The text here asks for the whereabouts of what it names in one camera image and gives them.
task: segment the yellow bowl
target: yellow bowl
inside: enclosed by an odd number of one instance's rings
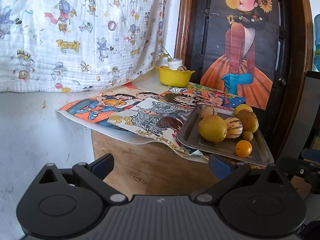
[[[195,71],[178,71],[178,70],[172,70],[170,68],[158,68],[159,73],[159,81],[170,87],[185,87],[189,84],[191,75]]]

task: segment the sunflower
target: sunflower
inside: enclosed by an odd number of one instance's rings
[[[233,15],[232,15],[232,14],[229,14],[229,15],[227,16],[227,19],[228,19],[228,22],[229,22],[230,25],[235,22],[235,21],[233,20]]]
[[[271,0],[258,0],[260,8],[268,13],[272,11],[272,1]]]

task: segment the baking tray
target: baking tray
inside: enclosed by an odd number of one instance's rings
[[[209,142],[203,139],[198,132],[198,123],[201,120],[200,113],[203,107],[203,105],[196,106],[179,131],[177,138],[183,145],[202,152],[214,153],[260,166],[267,166],[270,163],[274,163],[273,156],[259,129],[253,134],[253,140],[250,142],[252,144],[252,152],[250,156],[246,158],[241,158],[235,153],[236,144],[243,140],[242,136],[236,139],[224,139],[220,143]],[[223,113],[218,113],[218,116],[222,119],[232,117],[231,115]]]

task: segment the wooden door frame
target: wooden door frame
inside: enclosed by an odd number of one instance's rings
[[[272,133],[272,145],[269,145],[275,159],[281,153],[286,142],[300,104],[306,72],[312,69],[313,61],[313,20],[309,0],[290,0],[291,3],[291,57],[286,91],[279,118]],[[191,40],[194,35],[190,28],[192,0],[181,0],[177,28],[175,57],[183,62],[186,53],[191,53]]]

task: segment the wooden table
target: wooden table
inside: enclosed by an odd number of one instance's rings
[[[183,159],[162,143],[135,145],[96,131],[92,131],[92,141],[95,159],[106,153],[115,159],[114,170],[104,181],[128,198],[191,194],[218,181],[206,163]]]

